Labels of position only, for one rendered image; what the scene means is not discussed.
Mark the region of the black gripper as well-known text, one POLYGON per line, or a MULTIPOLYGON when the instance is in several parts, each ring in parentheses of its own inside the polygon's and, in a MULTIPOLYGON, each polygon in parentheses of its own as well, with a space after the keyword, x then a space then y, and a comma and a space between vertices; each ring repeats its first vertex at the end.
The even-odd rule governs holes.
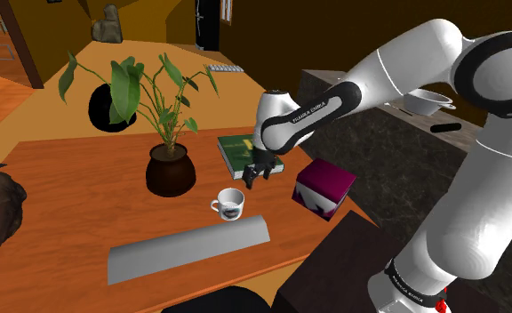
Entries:
POLYGON ((276 156, 268 151, 259 148, 252 150, 253 166, 246 165, 243 172, 243 181, 248 189, 252 188, 253 181, 259 176, 258 171, 263 171, 263 178, 267 180, 276 167, 276 156))

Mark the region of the green book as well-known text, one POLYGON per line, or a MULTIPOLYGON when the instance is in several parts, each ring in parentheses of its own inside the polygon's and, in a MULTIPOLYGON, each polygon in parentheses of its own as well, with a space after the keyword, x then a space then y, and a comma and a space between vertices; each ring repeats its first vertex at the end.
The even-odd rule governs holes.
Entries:
MULTIPOLYGON (((231 177, 240 180, 243 177, 244 167, 252 162, 252 134, 221 136, 218 138, 218 148, 228 167, 231 177)), ((277 156, 276 167, 271 173, 280 173, 284 170, 283 161, 277 156)))

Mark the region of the white mug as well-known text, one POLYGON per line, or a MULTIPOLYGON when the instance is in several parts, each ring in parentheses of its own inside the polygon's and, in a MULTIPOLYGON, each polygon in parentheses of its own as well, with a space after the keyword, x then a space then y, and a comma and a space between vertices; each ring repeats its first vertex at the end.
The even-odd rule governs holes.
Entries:
POLYGON ((226 188, 221 190, 217 198, 212 200, 210 208, 224 221, 239 219, 244 209, 244 193, 239 189, 226 188))

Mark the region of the magenta box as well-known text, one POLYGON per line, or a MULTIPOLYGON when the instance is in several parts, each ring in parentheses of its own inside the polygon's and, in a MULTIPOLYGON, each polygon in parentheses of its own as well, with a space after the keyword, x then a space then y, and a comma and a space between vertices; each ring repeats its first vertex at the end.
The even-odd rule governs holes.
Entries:
POLYGON ((355 180, 353 173, 317 158, 298 173, 292 199, 329 221, 355 180))

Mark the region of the green plant in brown pot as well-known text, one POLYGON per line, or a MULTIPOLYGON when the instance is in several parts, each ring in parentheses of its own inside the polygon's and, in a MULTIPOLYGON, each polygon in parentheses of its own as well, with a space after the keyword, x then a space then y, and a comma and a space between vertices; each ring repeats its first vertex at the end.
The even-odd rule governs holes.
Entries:
POLYGON ((185 88, 190 86, 197 90, 197 76, 206 76, 214 90, 218 87, 207 66, 192 76, 183 76, 165 53, 158 59, 161 66, 157 73, 166 73, 178 86, 172 104, 164 104, 163 93, 156 85, 158 74, 149 76, 144 71, 144 64, 130 56, 122 62, 110 62, 111 79, 105 83, 110 98, 108 119, 111 124, 130 123, 132 116, 138 113, 148 120, 161 142, 149 151, 147 188, 160 197, 178 197, 196 184, 196 168, 188 156, 188 149, 178 143, 184 129, 198 132, 194 118, 180 118, 180 109, 190 106, 184 95, 185 88))

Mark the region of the small grey keyboard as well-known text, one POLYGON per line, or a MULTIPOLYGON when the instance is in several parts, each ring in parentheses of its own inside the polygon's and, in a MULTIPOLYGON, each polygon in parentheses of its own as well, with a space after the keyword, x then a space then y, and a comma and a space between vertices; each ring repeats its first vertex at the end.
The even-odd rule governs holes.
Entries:
POLYGON ((212 64, 208 65, 207 68, 213 72, 238 72, 244 73, 244 70, 237 65, 221 65, 221 64, 212 64))

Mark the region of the dark robot stand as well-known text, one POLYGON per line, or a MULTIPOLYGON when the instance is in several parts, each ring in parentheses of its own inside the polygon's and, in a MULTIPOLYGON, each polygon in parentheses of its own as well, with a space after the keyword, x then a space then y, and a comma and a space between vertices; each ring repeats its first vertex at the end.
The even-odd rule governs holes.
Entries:
POLYGON ((277 290, 270 313, 376 313, 368 279, 402 248, 349 212, 277 290))

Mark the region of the dark marble counter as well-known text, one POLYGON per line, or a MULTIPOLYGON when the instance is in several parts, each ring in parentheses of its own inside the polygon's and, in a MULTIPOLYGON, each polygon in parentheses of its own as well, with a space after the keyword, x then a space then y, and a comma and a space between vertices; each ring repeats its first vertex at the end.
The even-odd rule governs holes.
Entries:
POLYGON ((301 148, 353 173, 349 197, 382 230, 407 243, 451 185, 480 130, 461 121, 458 131, 430 131, 458 120, 442 110, 416 115, 394 100, 318 129, 301 148))

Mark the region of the black round seat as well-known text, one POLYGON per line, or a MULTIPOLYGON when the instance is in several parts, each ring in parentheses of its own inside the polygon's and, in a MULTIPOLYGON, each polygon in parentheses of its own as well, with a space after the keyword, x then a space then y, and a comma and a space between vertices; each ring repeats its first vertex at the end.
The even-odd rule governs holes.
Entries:
POLYGON ((270 313, 270 306, 250 289, 231 285, 162 309, 160 313, 270 313))

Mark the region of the black door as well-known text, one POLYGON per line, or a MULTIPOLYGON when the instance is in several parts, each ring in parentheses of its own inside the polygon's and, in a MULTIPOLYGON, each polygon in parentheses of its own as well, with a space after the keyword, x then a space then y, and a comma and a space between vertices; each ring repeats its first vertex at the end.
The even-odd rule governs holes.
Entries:
POLYGON ((195 0, 196 48, 219 50, 220 0, 195 0))

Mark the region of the black round object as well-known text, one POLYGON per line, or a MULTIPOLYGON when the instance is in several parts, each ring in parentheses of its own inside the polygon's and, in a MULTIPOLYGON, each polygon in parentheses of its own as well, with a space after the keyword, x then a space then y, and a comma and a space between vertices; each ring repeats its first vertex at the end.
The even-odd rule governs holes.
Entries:
POLYGON ((126 121, 111 124, 109 121, 111 103, 112 98, 108 84, 102 84, 93 91, 89 100, 88 116, 95 128, 103 132, 121 132, 136 122, 137 115, 133 114, 129 124, 126 121))

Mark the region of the white pot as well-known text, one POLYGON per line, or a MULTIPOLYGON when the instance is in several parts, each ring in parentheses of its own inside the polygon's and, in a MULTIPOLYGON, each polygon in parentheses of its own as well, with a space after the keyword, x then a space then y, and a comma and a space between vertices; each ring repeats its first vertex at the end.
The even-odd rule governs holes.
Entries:
POLYGON ((417 115, 431 116, 440 108, 454 110, 452 99, 436 92, 416 89, 408 92, 404 97, 404 108, 417 115))

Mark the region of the orange wooden table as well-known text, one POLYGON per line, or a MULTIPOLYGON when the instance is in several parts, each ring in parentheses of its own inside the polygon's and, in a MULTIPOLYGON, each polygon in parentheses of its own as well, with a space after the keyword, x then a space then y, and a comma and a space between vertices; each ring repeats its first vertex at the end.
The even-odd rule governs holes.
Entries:
POLYGON ((196 184, 171 198, 146 187, 153 133, 18 144, 4 169, 28 196, 21 227, 0 250, 0 313, 153 313, 302 261, 347 213, 358 212, 346 200, 325 221, 292 200, 296 176, 309 163, 296 148, 281 173, 246 193, 244 215, 264 218, 267 243, 110 285, 112 247, 219 223, 210 202, 221 189, 244 187, 218 150, 223 135, 202 130, 181 138, 196 184))

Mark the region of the black oblong object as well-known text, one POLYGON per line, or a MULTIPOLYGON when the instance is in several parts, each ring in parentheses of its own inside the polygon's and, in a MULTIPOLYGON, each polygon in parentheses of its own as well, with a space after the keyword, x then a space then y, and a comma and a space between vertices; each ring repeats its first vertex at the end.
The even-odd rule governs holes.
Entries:
POLYGON ((461 123, 448 123, 448 124, 433 124, 430 126, 429 130, 432 133, 441 133, 441 132, 456 132, 462 128, 461 123))

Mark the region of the grey rock statue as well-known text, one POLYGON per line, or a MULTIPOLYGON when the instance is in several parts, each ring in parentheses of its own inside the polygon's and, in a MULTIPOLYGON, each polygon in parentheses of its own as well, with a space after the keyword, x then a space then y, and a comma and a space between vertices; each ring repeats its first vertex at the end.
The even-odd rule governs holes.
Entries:
POLYGON ((97 20, 92 25, 92 41, 121 44, 123 34, 118 16, 118 10, 114 4, 106 4, 104 9, 104 20, 97 20))

